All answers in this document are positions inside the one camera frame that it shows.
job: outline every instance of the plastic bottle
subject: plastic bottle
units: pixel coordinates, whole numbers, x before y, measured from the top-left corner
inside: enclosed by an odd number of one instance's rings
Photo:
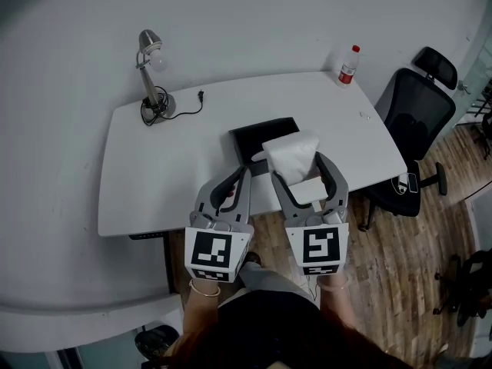
[[[341,68],[340,75],[338,76],[337,84],[341,88],[346,88],[352,82],[355,70],[359,65],[359,51],[361,49],[354,45],[352,50],[347,54],[344,60],[344,65]]]

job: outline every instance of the black and white marker cube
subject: black and white marker cube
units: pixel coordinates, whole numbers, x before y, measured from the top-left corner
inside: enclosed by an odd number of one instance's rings
[[[193,278],[232,283],[248,251],[251,234],[188,227],[184,265]]]
[[[347,259],[348,224],[285,228],[302,274],[334,274]]]

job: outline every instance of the chair armrest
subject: chair armrest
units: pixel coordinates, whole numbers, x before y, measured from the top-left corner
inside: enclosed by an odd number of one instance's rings
[[[440,195],[447,194],[447,180],[446,171],[441,163],[436,163],[436,174],[425,178],[421,181],[421,188],[426,188],[427,186],[437,183]]]

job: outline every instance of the bottle label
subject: bottle label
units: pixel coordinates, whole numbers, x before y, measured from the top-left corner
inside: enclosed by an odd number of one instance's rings
[[[355,74],[355,68],[349,68],[346,65],[344,65],[341,68],[340,75],[338,76],[338,80],[341,83],[345,83],[346,85],[349,85],[352,82],[352,78],[354,77]]]

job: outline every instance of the lamp bulb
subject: lamp bulb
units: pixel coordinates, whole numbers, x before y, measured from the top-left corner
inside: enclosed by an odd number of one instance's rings
[[[164,56],[159,49],[155,49],[149,55],[151,57],[151,66],[156,72],[161,72],[165,69]]]

